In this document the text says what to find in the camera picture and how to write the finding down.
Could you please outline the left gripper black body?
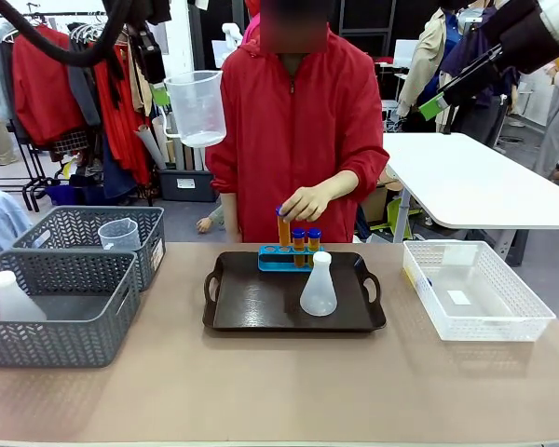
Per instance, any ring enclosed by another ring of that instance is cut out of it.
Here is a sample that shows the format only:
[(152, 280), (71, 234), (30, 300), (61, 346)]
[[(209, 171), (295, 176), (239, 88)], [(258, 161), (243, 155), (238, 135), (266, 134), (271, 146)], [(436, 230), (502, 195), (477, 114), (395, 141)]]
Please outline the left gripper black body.
[(162, 52), (147, 23), (130, 25), (129, 38), (133, 58), (138, 63), (145, 80), (152, 85), (162, 83), (166, 77)]

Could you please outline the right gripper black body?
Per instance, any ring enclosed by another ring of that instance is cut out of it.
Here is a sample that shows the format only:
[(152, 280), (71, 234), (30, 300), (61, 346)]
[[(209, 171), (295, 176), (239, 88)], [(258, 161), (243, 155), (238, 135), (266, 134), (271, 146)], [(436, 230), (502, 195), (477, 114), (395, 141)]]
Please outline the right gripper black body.
[(512, 0), (486, 22), (486, 40), (495, 51), (492, 61), (500, 72), (514, 67), (533, 73), (559, 57), (559, 43), (540, 13), (538, 1)]

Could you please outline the person's left hand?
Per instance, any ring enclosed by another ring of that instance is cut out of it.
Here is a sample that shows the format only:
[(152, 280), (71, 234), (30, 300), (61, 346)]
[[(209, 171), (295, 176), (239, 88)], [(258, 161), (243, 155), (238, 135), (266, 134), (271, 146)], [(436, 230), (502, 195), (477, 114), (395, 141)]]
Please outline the person's left hand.
[(298, 188), (280, 207), (284, 222), (315, 222), (337, 196), (328, 184)]

